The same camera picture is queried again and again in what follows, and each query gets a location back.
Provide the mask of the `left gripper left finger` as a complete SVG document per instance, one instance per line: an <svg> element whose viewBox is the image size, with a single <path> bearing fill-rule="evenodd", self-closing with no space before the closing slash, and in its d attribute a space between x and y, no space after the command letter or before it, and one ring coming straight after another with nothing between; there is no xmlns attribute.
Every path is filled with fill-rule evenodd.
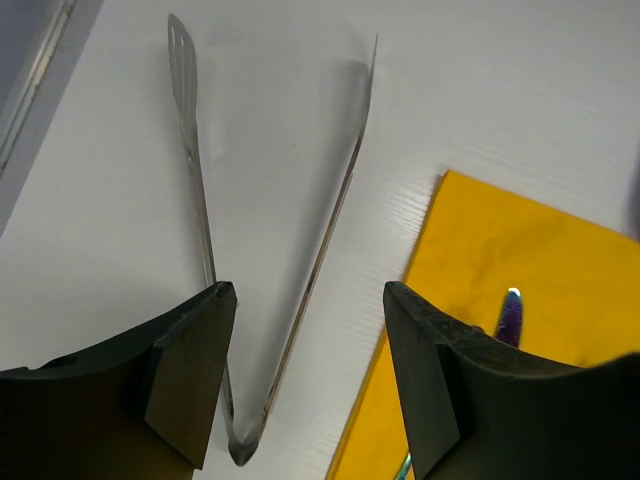
<svg viewBox="0 0 640 480"><path fill-rule="evenodd" d="M204 465L236 312L218 282L40 368L1 374L5 479L189 479Z"/></svg>

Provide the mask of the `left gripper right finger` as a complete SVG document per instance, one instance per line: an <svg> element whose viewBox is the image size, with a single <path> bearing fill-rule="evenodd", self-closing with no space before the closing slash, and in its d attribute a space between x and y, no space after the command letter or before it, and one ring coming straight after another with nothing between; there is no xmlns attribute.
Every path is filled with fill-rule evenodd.
<svg viewBox="0 0 640 480"><path fill-rule="evenodd" d="M639 357L580 368L493 339L407 285L383 293L419 479L635 479Z"/></svg>

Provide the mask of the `steel serving tongs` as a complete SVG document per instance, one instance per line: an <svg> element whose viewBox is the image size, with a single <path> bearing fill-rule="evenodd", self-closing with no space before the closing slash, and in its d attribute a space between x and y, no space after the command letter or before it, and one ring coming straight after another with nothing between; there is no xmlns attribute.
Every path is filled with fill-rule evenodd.
<svg viewBox="0 0 640 480"><path fill-rule="evenodd" d="M238 295L221 408L241 467L260 446L351 184L376 51L285 17L224 30L203 49L177 15L167 29L204 277Z"/></svg>

